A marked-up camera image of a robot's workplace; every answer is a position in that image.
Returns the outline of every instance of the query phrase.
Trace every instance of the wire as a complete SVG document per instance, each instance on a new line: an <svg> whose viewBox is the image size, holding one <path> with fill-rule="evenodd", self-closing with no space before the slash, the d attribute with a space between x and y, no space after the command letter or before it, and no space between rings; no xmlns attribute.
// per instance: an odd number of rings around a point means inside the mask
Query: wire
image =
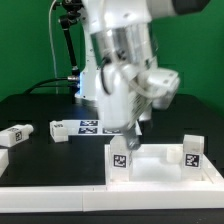
<svg viewBox="0 0 224 224"><path fill-rule="evenodd" d="M23 92L23 94L30 94L34 89L39 88L41 85L50 83L50 82L57 82L57 81L64 81L67 80L67 77L62 77L62 78L55 78L55 79L47 79L45 81L38 82L37 84L33 85L29 89Z"/></svg>
<svg viewBox="0 0 224 224"><path fill-rule="evenodd" d="M100 24L102 26L102 30L103 30L103 35L105 38L105 44L106 44L106 50L108 51L107 53L109 53L109 56L111 57L111 61L114 63L116 70L118 71L119 74L121 74L121 77L127 82L127 84L134 89L134 91L136 91L138 94L142 95L145 98L148 98L150 100L154 100L160 97L163 97L167 94L167 91L161 91L160 94L150 94L148 92L146 92L137 82L135 82L133 79L132 80L128 80L126 74L124 74L121 65L120 65L120 60L117 56L116 50L114 49L114 47L112 46L113 40L110 39L112 38L112 35L108 35L108 29L106 26L106 18L105 18L105 8L106 8L106 4L105 4L105 0L101 0L100 2L100 16L99 16L99 20L100 20Z"/></svg>
<svg viewBox="0 0 224 224"><path fill-rule="evenodd" d="M57 73L57 62L56 62L56 56L55 56L55 49L54 49L54 41L53 41L53 35L52 35L52 10L57 0L54 0L51 4L49 14L48 14L48 28L49 28L49 38L50 38L50 45L51 45L51 53L52 53L52 59L53 59L53 67L54 67L54 77L55 79L58 78Z"/></svg>

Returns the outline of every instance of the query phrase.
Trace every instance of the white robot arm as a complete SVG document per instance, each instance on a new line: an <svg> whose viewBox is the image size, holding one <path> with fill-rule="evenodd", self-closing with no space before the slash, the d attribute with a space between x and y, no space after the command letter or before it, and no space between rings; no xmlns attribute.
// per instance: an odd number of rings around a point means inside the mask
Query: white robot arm
<svg viewBox="0 0 224 224"><path fill-rule="evenodd" d="M148 23L201 11L209 1L82 1L101 66L96 77L98 114L106 129L123 132L129 149L140 147L136 120L150 118L152 106L166 109L180 82L177 72L158 68Z"/></svg>

